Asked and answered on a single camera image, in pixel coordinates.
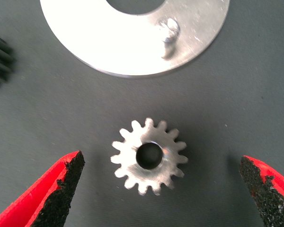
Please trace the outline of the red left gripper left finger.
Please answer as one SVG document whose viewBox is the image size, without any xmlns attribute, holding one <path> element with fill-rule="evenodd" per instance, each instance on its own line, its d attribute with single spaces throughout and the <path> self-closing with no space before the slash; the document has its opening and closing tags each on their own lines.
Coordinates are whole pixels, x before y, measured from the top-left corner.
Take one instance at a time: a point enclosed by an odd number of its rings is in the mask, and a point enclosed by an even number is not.
<svg viewBox="0 0 284 227">
<path fill-rule="evenodd" d="M 58 159 L 0 213 L 0 227 L 62 227 L 85 161 L 81 151 Z"/>
</svg>

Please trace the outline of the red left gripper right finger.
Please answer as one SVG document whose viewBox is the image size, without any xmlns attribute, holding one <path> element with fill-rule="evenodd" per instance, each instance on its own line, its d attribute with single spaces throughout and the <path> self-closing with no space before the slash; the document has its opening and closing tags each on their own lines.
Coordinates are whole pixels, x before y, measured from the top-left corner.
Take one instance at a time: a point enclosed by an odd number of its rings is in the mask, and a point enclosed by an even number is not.
<svg viewBox="0 0 284 227">
<path fill-rule="evenodd" d="M 243 156 L 240 174 L 266 227 L 284 227 L 284 176 L 265 162 Z"/>
</svg>

